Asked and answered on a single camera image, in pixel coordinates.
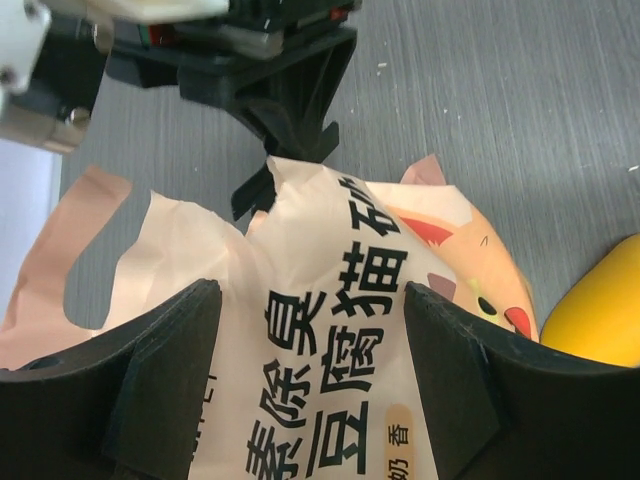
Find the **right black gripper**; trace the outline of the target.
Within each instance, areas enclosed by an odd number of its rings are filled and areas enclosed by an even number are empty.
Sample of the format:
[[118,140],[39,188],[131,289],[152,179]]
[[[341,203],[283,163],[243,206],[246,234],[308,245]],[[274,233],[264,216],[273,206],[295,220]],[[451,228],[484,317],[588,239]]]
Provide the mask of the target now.
[[331,153],[325,117],[357,44],[357,1],[227,1],[220,16],[149,26],[117,20],[109,75],[222,110],[269,153]]

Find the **yellow plastic scoop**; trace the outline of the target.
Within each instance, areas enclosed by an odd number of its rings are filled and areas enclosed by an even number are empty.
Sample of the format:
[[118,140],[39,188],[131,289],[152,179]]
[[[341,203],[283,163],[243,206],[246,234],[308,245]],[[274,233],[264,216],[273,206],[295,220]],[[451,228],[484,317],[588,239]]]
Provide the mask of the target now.
[[615,246],[556,305],[540,342],[577,357],[639,365],[639,236]]

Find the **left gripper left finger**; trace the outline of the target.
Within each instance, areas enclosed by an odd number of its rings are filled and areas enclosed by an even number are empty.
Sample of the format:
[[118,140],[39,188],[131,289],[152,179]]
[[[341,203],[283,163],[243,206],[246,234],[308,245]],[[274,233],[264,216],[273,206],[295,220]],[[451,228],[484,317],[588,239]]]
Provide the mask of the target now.
[[1,371],[5,479],[188,476],[222,306],[198,280],[77,346]]

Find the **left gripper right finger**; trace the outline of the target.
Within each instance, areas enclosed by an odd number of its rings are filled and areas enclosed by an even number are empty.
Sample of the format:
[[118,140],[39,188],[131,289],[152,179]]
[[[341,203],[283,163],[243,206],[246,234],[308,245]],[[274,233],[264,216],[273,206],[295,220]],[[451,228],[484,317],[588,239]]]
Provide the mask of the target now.
[[547,348],[409,283],[404,318],[442,479],[635,479],[639,372]]

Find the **pink cat litter bag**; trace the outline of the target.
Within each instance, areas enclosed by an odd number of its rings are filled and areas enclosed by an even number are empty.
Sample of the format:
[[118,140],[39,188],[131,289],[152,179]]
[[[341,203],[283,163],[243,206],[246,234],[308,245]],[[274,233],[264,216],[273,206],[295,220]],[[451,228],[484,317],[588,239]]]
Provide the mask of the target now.
[[106,318],[64,309],[79,256],[131,183],[88,169],[19,271],[1,325],[1,371],[153,310],[198,280],[222,306],[184,479],[433,479],[437,472],[404,318],[409,283],[531,341],[529,286],[438,159],[397,183],[272,158],[269,211],[240,232],[198,204],[152,194],[119,259]]

